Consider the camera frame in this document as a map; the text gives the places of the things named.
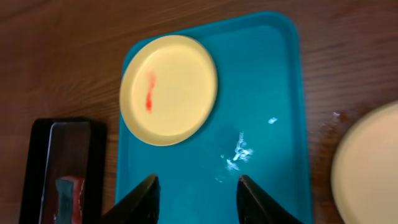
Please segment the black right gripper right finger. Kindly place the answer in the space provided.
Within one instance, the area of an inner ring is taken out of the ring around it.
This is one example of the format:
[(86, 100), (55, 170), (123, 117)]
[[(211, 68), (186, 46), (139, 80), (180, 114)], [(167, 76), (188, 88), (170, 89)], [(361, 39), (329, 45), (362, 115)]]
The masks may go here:
[(240, 224), (302, 224), (248, 175), (241, 175), (236, 191)]

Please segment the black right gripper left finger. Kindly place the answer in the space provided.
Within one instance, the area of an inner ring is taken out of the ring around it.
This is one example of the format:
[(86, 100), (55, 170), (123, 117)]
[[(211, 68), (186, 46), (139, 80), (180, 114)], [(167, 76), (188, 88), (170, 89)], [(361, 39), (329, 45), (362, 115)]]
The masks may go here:
[(160, 213), (160, 183), (156, 174), (140, 184), (101, 217), (109, 224), (157, 224)]

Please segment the green orange sponge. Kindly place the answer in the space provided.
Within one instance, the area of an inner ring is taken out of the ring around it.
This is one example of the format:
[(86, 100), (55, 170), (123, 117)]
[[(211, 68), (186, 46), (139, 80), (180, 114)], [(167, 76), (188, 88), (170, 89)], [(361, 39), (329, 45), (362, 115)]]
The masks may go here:
[(64, 176), (55, 181), (58, 193), (56, 224), (82, 224), (82, 201), (85, 180), (82, 177)]

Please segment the yellow plate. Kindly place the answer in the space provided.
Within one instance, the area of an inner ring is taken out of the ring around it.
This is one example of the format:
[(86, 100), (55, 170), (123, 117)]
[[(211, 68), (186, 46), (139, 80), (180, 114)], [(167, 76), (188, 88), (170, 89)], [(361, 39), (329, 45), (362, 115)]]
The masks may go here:
[(331, 189), (345, 223), (397, 224), (397, 102), (371, 111), (344, 135)]
[(132, 58), (121, 82), (119, 105), (136, 138), (170, 146), (199, 130), (217, 90), (215, 63), (206, 48), (184, 35), (166, 35)]

